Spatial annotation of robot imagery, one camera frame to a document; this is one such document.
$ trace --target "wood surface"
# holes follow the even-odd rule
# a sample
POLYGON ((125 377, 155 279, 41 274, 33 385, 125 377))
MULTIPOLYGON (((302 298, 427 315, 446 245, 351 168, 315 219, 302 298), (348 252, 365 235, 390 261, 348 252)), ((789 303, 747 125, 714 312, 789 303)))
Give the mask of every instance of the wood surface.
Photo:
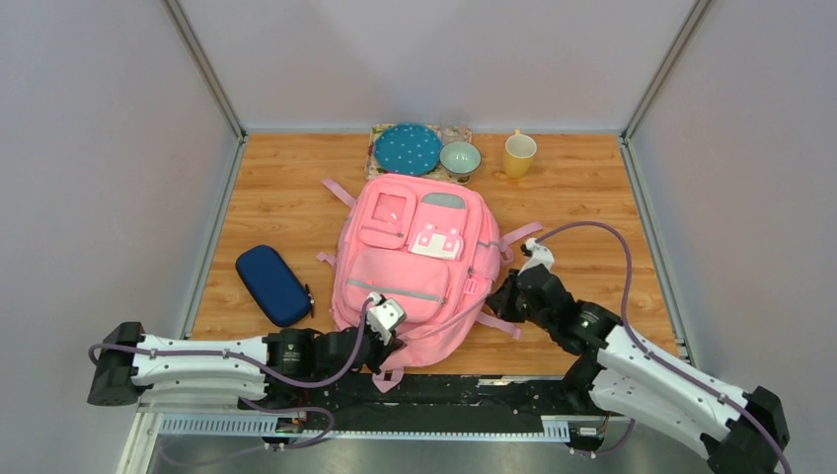
MULTIPOLYGON (((469 188, 483 195, 500 233, 538 220, 545 229, 577 220, 600 220, 622 232, 633 251, 634 283, 629 318, 652 342, 676 354, 671 327, 648 253, 645 235, 612 135, 533 135, 538 154, 522 179, 501 170, 505 134, 478 134, 474 144, 484 163, 469 188)), ((357 196, 365 183, 368 134, 252 135, 227 210, 220 241, 192 330, 193 339, 240 339, 275 332, 235 271, 248 249, 268 244, 300 280, 311 285, 315 317, 299 327, 334 330, 329 314, 334 272, 315 256, 334 252, 347 207, 320 180, 331 177, 357 196)), ((579 228, 546 244, 555 272, 576 298, 619 311, 625 256, 604 230, 579 228)), ((516 252, 511 268, 520 268, 516 252)), ((500 272, 497 285, 505 278, 500 272)), ((575 357, 564 353, 531 323, 514 341, 496 329, 475 325, 465 343, 446 360, 409 369, 415 373, 560 375, 575 357)))

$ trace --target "gray floor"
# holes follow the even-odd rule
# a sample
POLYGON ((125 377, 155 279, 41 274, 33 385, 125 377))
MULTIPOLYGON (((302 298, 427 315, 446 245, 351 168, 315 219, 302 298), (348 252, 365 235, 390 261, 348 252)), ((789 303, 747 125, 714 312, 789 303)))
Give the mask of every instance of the gray floor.
MULTIPOLYGON (((621 435, 619 427, 610 437, 621 435)), ((158 445, 174 459, 215 459, 257 446, 251 437, 165 436, 158 445)), ((676 441, 638 427, 625 448, 612 456, 582 459, 562 444, 539 442, 385 441, 334 439, 287 452, 259 451, 201 468, 156 462, 154 474, 230 472, 318 474, 711 474, 704 461, 676 441)))

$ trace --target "dark blue zippered case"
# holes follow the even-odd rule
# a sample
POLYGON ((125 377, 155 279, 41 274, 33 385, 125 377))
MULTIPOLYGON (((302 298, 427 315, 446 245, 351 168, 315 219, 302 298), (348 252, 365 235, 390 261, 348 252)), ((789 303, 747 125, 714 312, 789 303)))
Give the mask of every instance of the dark blue zippered case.
POLYGON ((314 298, 308 286, 303 286, 272 247, 260 245, 241 254, 236 271, 276 326, 290 326, 312 311, 314 298))

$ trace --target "mug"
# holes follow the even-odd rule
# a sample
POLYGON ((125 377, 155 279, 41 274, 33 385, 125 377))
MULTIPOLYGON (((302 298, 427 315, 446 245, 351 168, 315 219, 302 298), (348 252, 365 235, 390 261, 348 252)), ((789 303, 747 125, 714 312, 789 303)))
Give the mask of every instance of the mug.
POLYGON ((529 171, 538 144, 529 136, 515 130, 505 141, 505 153, 502 155, 502 169, 509 178, 521 178, 529 171))

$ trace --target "backpack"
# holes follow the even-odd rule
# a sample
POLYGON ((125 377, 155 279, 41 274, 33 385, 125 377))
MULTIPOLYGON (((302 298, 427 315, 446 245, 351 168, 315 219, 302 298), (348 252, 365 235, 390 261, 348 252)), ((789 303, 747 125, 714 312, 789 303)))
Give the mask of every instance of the backpack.
POLYGON ((483 198, 453 183, 387 174, 369 180, 357 200, 332 180, 323 184, 351 207, 337 257, 318 256, 337 273, 332 313, 338 330, 359 324, 371 291, 395 299, 407 314, 397 330, 406 345, 373 376, 381 391, 401 381, 404 367, 448 357, 477 321, 519 337, 516 326, 482 308, 500 263, 513 260, 508 245, 541 230, 539 223, 500 238, 483 198))

